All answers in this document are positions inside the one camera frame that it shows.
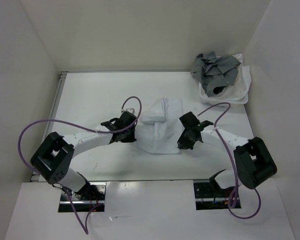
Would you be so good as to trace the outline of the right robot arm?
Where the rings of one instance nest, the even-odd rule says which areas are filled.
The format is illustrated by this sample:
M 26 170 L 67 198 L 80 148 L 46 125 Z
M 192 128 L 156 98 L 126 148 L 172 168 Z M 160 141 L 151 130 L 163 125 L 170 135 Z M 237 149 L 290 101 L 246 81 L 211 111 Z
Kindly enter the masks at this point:
M 261 138 L 240 137 L 208 120 L 200 122 L 191 111 L 179 120 L 184 130 L 177 141 L 178 148 L 192 150 L 195 143 L 200 142 L 220 150 L 229 150 L 239 185 L 253 190 L 277 173 L 278 168 Z

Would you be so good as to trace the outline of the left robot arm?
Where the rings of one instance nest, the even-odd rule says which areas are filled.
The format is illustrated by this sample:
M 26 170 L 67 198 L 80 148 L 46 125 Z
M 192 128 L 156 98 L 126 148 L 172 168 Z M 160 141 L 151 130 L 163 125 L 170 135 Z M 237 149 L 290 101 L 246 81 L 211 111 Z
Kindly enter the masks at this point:
M 80 173 L 70 168 L 74 157 L 112 143 L 133 143 L 137 117 L 129 111 L 98 125 L 93 131 L 62 136 L 50 133 L 30 160 L 31 165 L 50 184 L 60 184 L 78 200 L 84 200 L 97 190 Z

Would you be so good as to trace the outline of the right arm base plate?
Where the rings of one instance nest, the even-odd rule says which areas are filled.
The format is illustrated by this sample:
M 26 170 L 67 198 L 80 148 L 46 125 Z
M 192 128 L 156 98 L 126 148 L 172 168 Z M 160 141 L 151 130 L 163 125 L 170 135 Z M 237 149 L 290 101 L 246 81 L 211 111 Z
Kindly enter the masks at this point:
M 234 187 L 220 188 L 214 180 L 203 179 L 193 182 L 197 211 L 223 210 L 228 208 L 228 199 Z

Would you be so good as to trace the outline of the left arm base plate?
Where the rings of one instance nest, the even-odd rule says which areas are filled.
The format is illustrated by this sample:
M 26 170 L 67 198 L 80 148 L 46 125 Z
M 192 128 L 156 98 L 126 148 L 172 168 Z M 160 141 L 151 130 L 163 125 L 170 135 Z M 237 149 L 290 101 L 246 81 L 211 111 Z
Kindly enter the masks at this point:
M 66 189 L 67 195 L 63 190 L 60 194 L 59 213 L 72 213 L 70 200 L 78 213 L 87 213 L 92 210 L 94 213 L 101 213 L 105 211 L 106 199 L 106 182 L 91 182 L 90 190 L 82 195 L 77 195 L 75 192 Z

